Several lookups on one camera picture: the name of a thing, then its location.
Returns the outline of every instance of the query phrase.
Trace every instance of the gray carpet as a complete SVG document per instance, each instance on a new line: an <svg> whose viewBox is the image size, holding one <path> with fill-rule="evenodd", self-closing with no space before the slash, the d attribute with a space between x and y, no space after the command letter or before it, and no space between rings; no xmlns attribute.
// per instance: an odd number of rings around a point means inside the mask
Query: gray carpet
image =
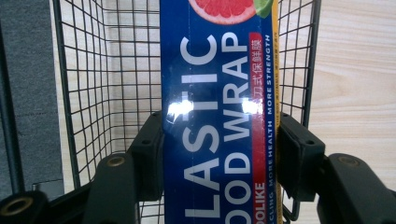
<svg viewBox="0 0 396 224"><path fill-rule="evenodd" d="M49 0L0 1L0 20L17 120L25 187L62 183ZM11 193L0 132L0 200Z"/></svg>

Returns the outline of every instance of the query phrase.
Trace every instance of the metal grid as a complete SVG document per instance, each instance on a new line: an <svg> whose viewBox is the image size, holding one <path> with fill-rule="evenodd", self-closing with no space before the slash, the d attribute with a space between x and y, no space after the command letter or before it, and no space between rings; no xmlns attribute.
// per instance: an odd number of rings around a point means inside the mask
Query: metal grid
<svg viewBox="0 0 396 224"><path fill-rule="evenodd" d="M161 109L159 1L53 0L74 187ZM308 124L319 1L279 1L281 109ZM298 206L291 209L298 215ZM141 203L163 223L163 200Z"/></svg>

